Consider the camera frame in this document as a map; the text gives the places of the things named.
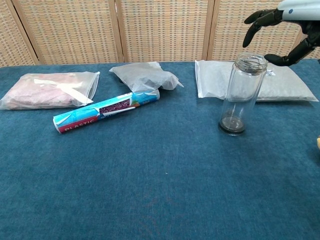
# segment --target clear plastic bag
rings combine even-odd
[[[0,100],[2,110],[76,108],[92,103],[100,72],[28,73]]]
[[[169,71],[163,71],[156,61],[130,63],[109,70],[115,73],[132,92],[152,92],[158,88],[173,90],[183,87],[179,79]]]

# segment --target robotic hand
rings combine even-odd
[[[299,24],[307,35],[288,56],[265,55],[265,59],[277,66],[290,66],[320,46],[320,1],[319,0],[284,0],[276,9],[260,10],[251,14],[245,24],[252,24],[243,40],[246,48],[261,27],[274,26],[281,22]]]

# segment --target blue tablecloth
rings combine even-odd
[[[26,73],[100,71],[103,101],[130,91],[119,65],[0,68],[0,98]],[[70,108],[0,111],[0,239],[319,239],[320,103],[257,103],[227,136],[194,65],[161,63],[185,88],[66,134]],[[292,69],[320,99],[318,61]]]

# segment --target glass jar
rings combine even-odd
[[[231,136],[246,129],[267,72],[267,60],[253,53],[241,53],[234,64],[222,105],[219,128]]]

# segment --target blue table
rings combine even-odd
[[[103,101],[129,92],[119,65],[0,68],[0,98],[26,73],[100,71]],[[69,108],[0,111],[0,239],[319,239],[320,103],[258,103],[227,136],[194,65],[161,63],[185,88],[66,134]],[[318,61],[292,69],[320,99]]]

